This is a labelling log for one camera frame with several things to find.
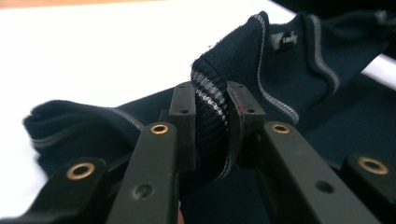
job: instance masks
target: black object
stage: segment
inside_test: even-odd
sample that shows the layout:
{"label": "black object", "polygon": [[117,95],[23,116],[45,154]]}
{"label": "black object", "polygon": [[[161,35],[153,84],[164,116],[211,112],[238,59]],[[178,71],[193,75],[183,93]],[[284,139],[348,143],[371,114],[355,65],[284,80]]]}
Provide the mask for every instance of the black object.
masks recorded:
{"label": "black object", "polygon": [[[169,114],[164,110],[161,118],[164,121],[185,116],[176,121],[176,127],[169,122],[147,126],[132,157],[120,158],[108,166],[95,158],[66,164],[49,180],[26,214],[0,223],[176,223],[178,172],[189,171],[194,161],[191,160],[194,158],[193,97],[177,93],[187,90],[190,94],[193,89],[189,83],[182,86],[175,88]],[[341,172],[334,172],[292,126],[266,122],[264,111],[245,86],[229,82],[228,93],[233,102],[229,109],[230,169],[239,164],[257,170],[257,184],[272,221],[391,223],[394,220],[394,194],[389,193],[394,192],[395,181],[394,175],[389,175],[394,174],[391,164],[381,163],[391,172],[377,175],[375,180],[357,174],[350,158]],[[180,137],[188,137],[192,142],[182,141]],[[177,152],[182,147],[183,153]],[[181,163],[184,157],[190,162]],[[365,164],[377,168],[370,162]],[[336,173],[353,190],[357,190],[354,186],[361,181],[368,186],[369,190],[357,192],[366,204]],[[366,198],[377,200],[365,201]],[[373,209],[378,201],[387,207],[387,213]]]}

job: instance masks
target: dark navy fabric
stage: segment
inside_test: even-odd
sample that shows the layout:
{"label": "dark navy fabric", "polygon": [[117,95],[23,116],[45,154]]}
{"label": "dark navy fabric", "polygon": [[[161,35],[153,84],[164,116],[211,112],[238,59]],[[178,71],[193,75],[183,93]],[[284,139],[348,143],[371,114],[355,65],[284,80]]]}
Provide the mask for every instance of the dark navy fabric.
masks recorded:
{"label": "dark navy fabric", "polygon": [[[326,21],[300,13],[270,25],[261,12],[194,62],[200,166],[193,181],[181,183],[189,186],[181,195],[186,223],[267,223],[253,172],[228,159],[227,81],[246,85],[269,120],[295,124],[325,159],[374,152],[396,162],[396,91],[360,75],[394,38],[395,27],[384,26],[390,19],[374,11]],[[114,108],[48,102],[24,125],[48,175],[82,156],[109,163],[134,150],[141,128],[159,120],[172,93]]]}

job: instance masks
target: brown strip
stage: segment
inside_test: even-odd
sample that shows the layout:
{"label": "brown strip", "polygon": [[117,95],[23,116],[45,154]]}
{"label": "brown strip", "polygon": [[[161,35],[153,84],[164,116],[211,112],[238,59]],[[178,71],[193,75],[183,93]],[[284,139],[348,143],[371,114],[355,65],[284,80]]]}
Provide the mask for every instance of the brown strip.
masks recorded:
{"label": "brown strip", "polygon": [[57,7],[105,3],[147,2],[155,0],[0,0],[1,8],[16,7]]}

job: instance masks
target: bunched fabric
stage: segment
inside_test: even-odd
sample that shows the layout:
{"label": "bunched fabric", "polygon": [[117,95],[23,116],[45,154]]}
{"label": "bunched fabric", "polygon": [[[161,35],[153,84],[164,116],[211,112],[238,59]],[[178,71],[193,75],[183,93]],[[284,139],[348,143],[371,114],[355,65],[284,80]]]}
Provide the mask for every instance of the bunched fabric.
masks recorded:
{"label": "bunched fabric", "polygon": [[[201,55],[191,69],[199,158],[197,171],[181,183],[189,189],[181,195],[186,222],[266,219],[252,173],[237,169],[227,150],[227,81],[247,86],[268,120],[297,125],[327,159],[340,162],[350,152],[375,151],[396,161],[391,112],[396,93],[360,75],[395,35],[396,19],[385,11],[356,11],[325,21],[299,13],[286,24],[270,24],[260,12]],[[52,101],[36,107],[24,125],[48,175],[82,156],[113,162],[134,150],[142,128],[169,108],[172,93],[112,108]],[[372,123],[372,118],[382,121]],[[356,119],[362,128],[339,132]],[[367,143],[367,135],[373,141]]]}

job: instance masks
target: fabric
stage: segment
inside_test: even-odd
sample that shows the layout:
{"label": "fabric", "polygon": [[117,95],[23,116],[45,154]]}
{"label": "fabric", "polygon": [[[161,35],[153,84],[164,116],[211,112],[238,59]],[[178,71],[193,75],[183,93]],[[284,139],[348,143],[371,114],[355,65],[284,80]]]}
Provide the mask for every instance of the fabric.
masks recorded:
{"label": "fabric", "polygon": [[[394,38],[395,27],[383,11],[325,21],[299,13],[274,25],[261,12],[195,61],[199,160],[197,171],[181,183],[189,186],[181,199],[186,223],[266,221],[253,173],[230,161],[227,81],[246,85],[269,120],[297,125],[324,158],[340,162],[350,152],[370,151],[396,161],[396,93],[360,75]],[[114,108],[48,102],[24,125],[48,175],[82,156],[112,162],[134,150],[142,128],[169,108],[172,92]],[[366,144],[369,137],[374,139]]]}

